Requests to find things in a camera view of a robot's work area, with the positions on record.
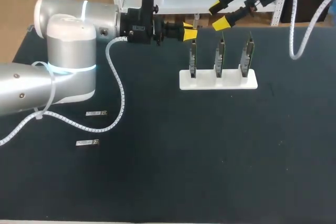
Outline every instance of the white holder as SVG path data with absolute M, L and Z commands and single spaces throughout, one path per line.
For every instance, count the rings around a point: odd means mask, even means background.
M 191 78 L 189 70 L 180 71 L 181 90 L 232 90 L 257 89 L 258 82 L 253 69 L 247 77 L 238 69 L 223 69 L 222 77 L 217 78 L 215 69 L 197 69 L 196 78 Z

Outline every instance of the black table surface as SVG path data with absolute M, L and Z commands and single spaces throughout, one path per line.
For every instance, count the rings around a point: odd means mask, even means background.
M 297 61 L 287 28 L 225 31 L 226 68 L 237 67 L 250 31 L 256 90 L 181 91 L 188 43 L 114 45 L 120 123 L 92 134 L 48 116 L 30 121 L 0 147 L 0 219 L 335 223 L 336 29 L 316 28 Z M 199 32 L 199 69 L 212 68 L 220 36 Z M 114 120 L 120 95 L 104 48 L 93 98 L 50 110 L 91 127 Z M 33 30 L 14 61 L 46 61 L 46 52 Z M 84 116 L 102 110 L 109 115 Z M 0 135 L 28 113 L 1 117 Z M 75 147 L 95 138 L 98 147 Z

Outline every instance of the metal transceiver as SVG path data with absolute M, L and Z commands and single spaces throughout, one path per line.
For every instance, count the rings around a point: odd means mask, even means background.
M 84 146 L 84 145 L 98 145 L 99 139 L 95 140 L 83 140 L 83 141 L 77 141 L 76 146 Z
M 85 116 L 93 116 L 93 115 L 107 115 L 107 111 L 87 111 Z

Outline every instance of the metal connector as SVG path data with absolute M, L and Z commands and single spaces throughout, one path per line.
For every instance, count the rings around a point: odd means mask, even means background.
M 243 77 L 248 76 L 248 70 L 250 69 L 250 66 L 251 66 L 253 53 L 254 53 L 254 41 L 250 33 L 246 46 L 243 48 L 243 53 L 241 55 L 242 57 L 240 60 L 240 70 L 241 70 L 241 75 Z
M 216 58 L 215 58 L 215 71 L 217 78 L 222 77 L 224 67 L 224 55 L 225 55 L 225 42 L 224 39 L 221 39 L 216 49 Z
M 196 78 L 196 40 L 192 41 L 190 48 L 189 70 L 191 78 Z

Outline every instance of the white cable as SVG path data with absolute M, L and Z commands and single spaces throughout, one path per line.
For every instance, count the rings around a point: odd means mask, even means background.
M 86 14 L 86 6 L 87 6 L 87 4 L 88 4 L 88 1 L 85 0 L 85 1 L 83 2 L 83 5 L 82 5 L 82 15 L 80 16 L 80 19 L 81 19 L 82 21 L 85 21 L 85 14 Z
M 38 114 L 35 116 L 35 118 L 37 120 L 40 120 L 42 119 L 42 116 L 43 114 L 48 110 L 48 108 L 51 106 L 51 104 L 53 103 L 53 100 L 55 98 L 55 93 L 56 93 L 56 85 L 55 85 L 55 75 L 54 75 L 54 72 L 51 70 L 51 67 L 49 67 L 48 64 L 46 64 L 45 62 L 43 61 L 35 61 L 33 64 L 31 64 L 32 66 L 36 66 L 37 64 L 42 64 L 43 66 L 46 67 L 46 69 L 49 71 L 49 74 L 50 74 L 50 78 L 51 78 L 51 91 L 50 91 L 50 97 L 49 97 L 49 100 L 46 104 L 46 106 L 44 107 L 44 109 Z
M 124 88 L 122 86 L 122 83 L 121 83 L 121 80 L 118 76 L 118 73 L 116 71 L 116 69 L 114 68 L 114 65 L 111 61 L 111 57 L 110 57 L 110 48 L 113 44 L 117 43 L 117 42 L 121 42 L 121 41 L 127 41 L 127 37 L 118 37 L 118 38 L 115 38 L 113 40 L 111 40 L 107 46 L 106 46 L 106 49 L 105 49 L 105 53 L 106 53 L 106 58 L 107 58 L 107 61 L 111 67 L 111 70 L 114 74 L 114 77 L 116 78 L 117 80 L 117 83 L 118 83 L 118 86 L 119 86 L 119 89 L 120 89 L 120 96 L 121 96 L 121 106 L 120 106 L 120 111 L 119 111 L 119 114 L 117 116 L 117 118 L 115 119 L 115 121 L 110 125 L 110 126 L 107 126 L 103 129 L 93 129 L 93 128 L 89 128 L 89 127 L 86 127 L 86 126 L 83 126 L 79 123 L 76 123 L 68 118 L 66 118 L 65 116 L 62 116 L 60 114 L 57 114 L 55 112 L 51 112 L 51 111 L 46 111 L 44 115 L 50 115 L 50 116 L 53 116 L 57 119 L 60 119 L 76 128 L 79 128 L 81 130 L 84 130 L 84 131 L 88 131 L 88 132 L 94 132 L 94 133 L 101 133 L 101 132 L 106 132 L 106 131 L 109 131 L 110 129 L 112 129 L 113 127 L 116 126 L 116 124 L 120 121 L 121 117 L 122 117 L 122 114 L 124 113 L 124 109 L 125 109 L 125 93 L 124 93 Z M 31 119 L 33 119 L 34 117 L 36 117 L 36 115 L 38 115 L 39 113 L 41 113 L 40 111 L 38 112 L 34 112 L 32 114 L 30 114 L 29 116 L 27 116 L 26 118 L 24 118 L 18 126 L 15 127 L 15 129 L 13 129 L 13 131 L 8 135 L 6 136 L 4 139 L 0 140 L 0 146 L 6 144 L 9 140 L 11 140 L 22 128 L 23 126 L 25 126 L 26 123 L 28 123 Z
M 320 5 L 320 7 L 317 9 L 317 11 L 315 12 L 313 16 L 313 19 L 311 20 L 307 28 L 306 34 L 304 35 L 300 49 L 298 53 L 295 55 L 294 54 L 294 27 L 295 27 L 296 12 L 298 8 L 298 0 L 293 0 L 293 9 L 292 9 L 292 16 L 291 16 L 291 21 L 290 21 L 290 32 L 289 32 L 289 56 L 293 60 L 297 60 L 302 56 L 304 49 L 306 48 L 307 42 L 309 40 L 310 34 L 313 31 L 317 20 L 321 16 L 323 10 L 326 8 L 327 5 L 329 5 L 331 1 L 332 0 L 324 0 L 322 4 Z

